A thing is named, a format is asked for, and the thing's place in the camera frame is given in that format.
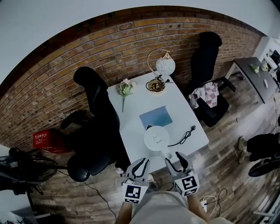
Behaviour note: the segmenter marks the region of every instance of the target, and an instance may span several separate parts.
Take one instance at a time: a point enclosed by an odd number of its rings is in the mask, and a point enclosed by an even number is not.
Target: black office chair
[[[214,32],[203,32],[199,34],[199,37],[200,46],[191,58],[192,80],[185,88],[185,97],[188,97],[196,88],[203,86],[212,79],[219,46],[222,45],[221,38]],[[229,87],[235,92],[235,86],[225,77],[218,78],[212,82],[220,81],[223,84],[218,87],[219,91]],[[199,107],[194,109],[194,112],[197,118],[203,120],[208,127],[214,126],[229,107],[228,102],[221,94],[217,97],[217,106],[215,107],[210,108],[202,98],[197,100],[197,104]]]
[[[109,100],[107,84],[89,67],[79,68],[73,78],[85,88],[94,118],[89,122],[83,121],[86,112],[80,110],[71,113],[61,123],[62,129],[71,123],[82,126],[67,136],[76,153],[67,164],[70,177],[82,182],[115,162],[117,168],[126,171],[130,161],[119,134],[119,117]]]

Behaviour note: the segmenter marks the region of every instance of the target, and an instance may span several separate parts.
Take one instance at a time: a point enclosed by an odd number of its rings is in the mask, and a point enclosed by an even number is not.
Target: person
[[[275,153],[280,150],[280,134],[257,135],[248,141],[241,136],[238,141],[238,149],[241,151],[238,156],[240,164],[244,163],[246,157],[250,158],[250,162],[274,157]]]
[[[221,217],[211,219],[195,194],[182,197],[178,192],[159,191],[150,179],[140,204],[124,202],[115,224],[232,224]]]

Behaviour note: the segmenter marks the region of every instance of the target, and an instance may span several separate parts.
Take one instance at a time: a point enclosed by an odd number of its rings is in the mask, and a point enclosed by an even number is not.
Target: chair backrest
[[[216,58],[222,40],[214,32],[199,34],[200,46],[191,58],[192,84],[194,88],[209,81],[213,77]]]
[[[104,129],[119,131],[119,117],[111,104],[107,84],[89,67],[81,67],[74,74],[74,81],[83,86],[91,113],[98,117]]]

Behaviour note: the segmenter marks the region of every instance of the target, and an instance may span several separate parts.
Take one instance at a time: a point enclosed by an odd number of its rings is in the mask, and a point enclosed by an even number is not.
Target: white wall
[[[2,0],[0,83],[32,50],[68,27],[112,11],[171,4],[216,11],[271,37],[280,34],[280,13],[270,0]]]
[[[9,148],[0,145],[0,156],[7,156],[8,154]],[[26,194],[16,196],[11,190],[0,191],[0,221],[17,221],[17,216],[11,212],[27,207],[30,207],[30,203]]]
[[[9,149],[6,146],[0,145],[0,156],[7,156],[9,154]]]
[[[260,61],[262,61],[269,50],[276,50],[280,53],[280,40],[270,37],[262,37],[253,57],[257,57]]]

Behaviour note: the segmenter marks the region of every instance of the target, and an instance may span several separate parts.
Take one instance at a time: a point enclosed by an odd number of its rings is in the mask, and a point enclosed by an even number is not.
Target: desk
[[[260,77],[258,77],[258,75],[253,72],[250,64],[259,66]],[[271,75],[261,69],[261,65],[262,63],[256,57],[235,59],[225,78],[228,79],[232,72],[235,69],[238,69],[239,72],[244,76],[244,78],[249,82],[253,90],[256,92],[260,101],[266,103],[277,89],[277,85],[272,79]],[[266,79],[268,83],[268,89],[264,85],[264,79]]]
[[[179,142],[191,126],[196,129],[184,144],[169,147],[172,158],[171,162],[178,161],[175,152],[189,155],[207,145],[209,140],[202,129],[193,110],[178,89],[175,83],[167,83],[165,91],[161,94],[153,94],[146,89],[146,83],[154,79],[153,73],[148,73],[134,79],[137,83],[135,93],[125,99],[124,112],[122,112],[122,96],[117,93],[116,86],[108,88],[109,99],[114,106],[120,120],[120,135],[131,163],[141,158],[150,160],[150,172],[165,167],[165,161],[160,156],[152,156],[151,151],[144,145],[145,128],[139,115],[156,108],[166,106],[172,119],[172,123],[164,126],[170,135],[170,144]]]

